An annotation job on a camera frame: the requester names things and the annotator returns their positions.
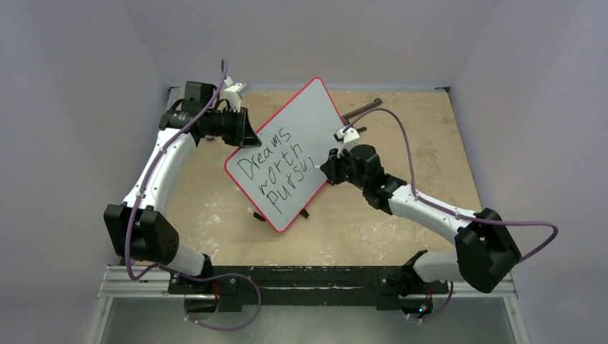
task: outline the white wall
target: white wall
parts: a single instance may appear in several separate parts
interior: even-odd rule
[[[605,0],[503,0],[450,92],[482,203],[561,227],[514,272],[533,343],[606,340],[607,18]]]
[[[454,82],[498,0],[123,2],[170,85],[215,80],[226,57],[258,89],[420,89]]]
[[[0,342],[83,342],[165,96],[118,0],[0,1]]]

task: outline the red whiteboard frame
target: red whiteboard frame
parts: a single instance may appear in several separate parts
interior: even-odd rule
[[[327,86],[325,85],[325,83],[323,82],[323,80],[320,77],[314,77],[309,82],[307,82],[306,85],[304,85],[304,87],[302,87],[302,89],[300,89],[297,93],[295,93],[293,95],[293,97],[291,97],[274,115],[272,115],[270,118],[268,118],[268,120],[266,120],[266,122],[264,122],[264,124],[262,124],[255,132],[258,133],[260,130],[262,130],[268,123],[270,123],[270,121],[274,117],[276,117],[287,105],[289,105],[292,102],[292,100],[294,100],[304,89],[306,89],[308,87],[308,85],[310,85],[315,80],[319,80],[321,82],[321,84],[323,85],[323,88],[327,92],[327,96],[329,96],[329,100],[331,101],[331,104],[333,105],[333,108],[336,109],[336,114],[337,114],[338,118],[340,118],[340,121],[342,122],[343,125],[346,125],[344,123],[344,119],[342,118],[342,116],[340,116],[340,112],[338,111],[338,107],[336,107],[336,104],[333,102],[333,98],[331,97],[331,94],[329,93],[329,90],[327,89]],[[241,186],[241,184],[237,181],[237,179],[235,179],[234,176],[228,171],[228,168],[227,168],[228,161],[234,156],[234,154],[236,154],[240,150],[241,150],[241,148],[237,148],[226,159],[226,161],[224,162],[224,171],[226,171],[226,173],[228,174],[228,176],[230,176],[230,178],[232,179],[232,181],[234,181],[234,183],[237,186],[239,186],[239,188],[245,194],[245,196],[247,197],[247,199],[249,199],[249,202],[251,202],[251,204],[253,204],[253,206],[255,206],[255,208],[257,209],[257,211],[260,212],[262,214],[262,216],[266,219],[267,217],[264,214],[264,212],[261,211],[260,208],[257,207],[257,205],[255,204],[255,202],[252,200],[251,196],[245,191],[245,189]],[[315,191],[315,193],[313,193],[313,195],[310,197],[310,199],[308,199],[308,201],[306,201],[306,204],[304,204],[304,206],[302,207],[302,209],[299,210],[298,213],[300,213],[304,208],[306,208],[306,206],[310,203],[310,201],[312,201],[315,198],[315,196],[317,196],[318,192],[326,184],[327,184],[327,181],[325,183],[321,184],[321,186],[319,186],[319,188],[317,189],[317,191]],[[277,233],[283,233],[283,232],[287,231],[287,229],[291,226],[291,224],[293,223],[293,221],[297,219],[297,217],[298,217],[298,215],[294,216],[293,219],[291,219],[291,221],[289,222],[289,224],[287,226],[285,226],[285,229],[283,229],[282,231],[278,230],[277,227],[274,224],[272,224],[272,222],[270,222],[270,221],[267,221],[267,222],[270,224],[270,226]]]

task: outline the black mounting bracket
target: black mounting bracket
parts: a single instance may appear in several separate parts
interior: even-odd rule
[[[256,282],[263,305],[291,306],[374,306],[377,310],[400,310],[407,282],[400,266],[383,267],[258,267],[215,266],[214,274],[239,273]],[[211,283],[195,287],[178,278],[170,282],[170,294],[212,293]],[[225,277],[218,281],[220,312],[239,312],[244,305],[256,305],[257,293],[243,279]],[[429,284],[411,289],[410,294],[426,295]],[[433,282],[435,294],[447,294],[446,283]]]
[[[177,100],[161,116],[158,127],[161,130],[166,128],[182,129],[185,125],[188,125],[192,118],[204,109],[204,106],[212,98],[215,88],[214,85],[203,82],[186,82],[184,98]],[[214,136],[221,136],[227,145],[236,147],[259,147],[262,145],[262,141],[251,127],[246,107],[241,107],[238,111],[227,108],[219,110],[217,104],[214,108],[208,109],[188,129],[188,133],[192,135],[197,145],[201,138],[210,139]]]
[[[384,173],[380,157],[371,145],[356,145],[338,158],[338,149],[329,151],[327,161],[320,166],[329,184],[348,181],[361,189],[367,203],[392,215],[389,199],[393,192],[407,182]]]

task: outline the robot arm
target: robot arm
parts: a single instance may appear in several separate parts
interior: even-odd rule
[[[495,211],[484,209],[478,213],[446,204],[418,190],[414,193],[407,182],[384,173],[374,147],[357,145],[356,130],[340,129],[335,138],[342,146],[331,150],[328,160],[320,167],[331,185],[348,181],[362,190],[364,198],[375,209],[415,221],[455,245],[455,252],[421,251],[412,257],[404,265],[410,284],[466,281],[481,292],[491,292],[519,262],[521,254],[505,226],[460,218],[463,215],[500,220]],[[453,214],[437,210],[428,205],[429,201],[450,209]]]
[[[206,266],[210,270],[211,261],[207,255],[196,252],[179,241],[177,231],[166,220],[166,208],[177,177],[201,138],[208,135],[221,136],[227,145],[238,147],[261,145],[251,128],[247,108],[240,106],[240,100],[248,93],[249,86],[233,84],[229,78],[224,83],[227,86],[224,96],[230,106],[223,110],[218,110],[217,106],[207,110],[204,116],[178,136],[157,158],[158,151],[163,150],[166,143],[208,103],[215,86],[187,82],[183,100],[178,100],[161,116],[156,143],[141,176],[123,202],[120,205],[108,205],[103,214],[117,255],[125,256],[129,216],[136,198],[141,196],[131,235],[131,257],[166,265],[192,276],[205,274]],[[155,159],[158,162],[150,170]],[[142,195],[140,186],[147,173],[151,175],[146,192]]]

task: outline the text dreams worth pursuing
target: text dreams worth pursuing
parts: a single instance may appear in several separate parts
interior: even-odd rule
[[[258,190],[281,214],[281,207],[291,197],[298,184],[306,178],[306,171],[313,170],[310,156],[305,156],[302,148],[295,142],[290,143],[291,134],[284,128],[279,129],[264,147],[263,152],[253,154],[237,162],[241,170],[252,181],[258,173],[264,174],[264,182],[257,185]]]

